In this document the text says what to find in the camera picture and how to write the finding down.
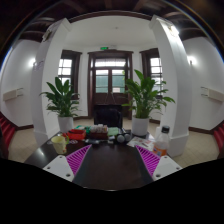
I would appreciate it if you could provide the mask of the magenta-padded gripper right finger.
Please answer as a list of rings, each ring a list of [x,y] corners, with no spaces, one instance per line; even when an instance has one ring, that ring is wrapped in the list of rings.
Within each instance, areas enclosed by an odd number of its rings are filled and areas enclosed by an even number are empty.
[[[136,149],[140,153],[143,163],[154,181],[160,180],[182,169],[168,155],[159,157],[148,149],[138,145],[136,145]]]

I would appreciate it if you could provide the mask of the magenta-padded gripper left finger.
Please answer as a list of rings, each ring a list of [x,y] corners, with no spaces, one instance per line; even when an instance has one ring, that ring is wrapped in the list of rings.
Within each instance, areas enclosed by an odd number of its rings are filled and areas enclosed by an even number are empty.
[[[73,182],[91,148],[92,145],[87,145],[68,156],[58,155],[44,167],[44,170],[69,182]]]

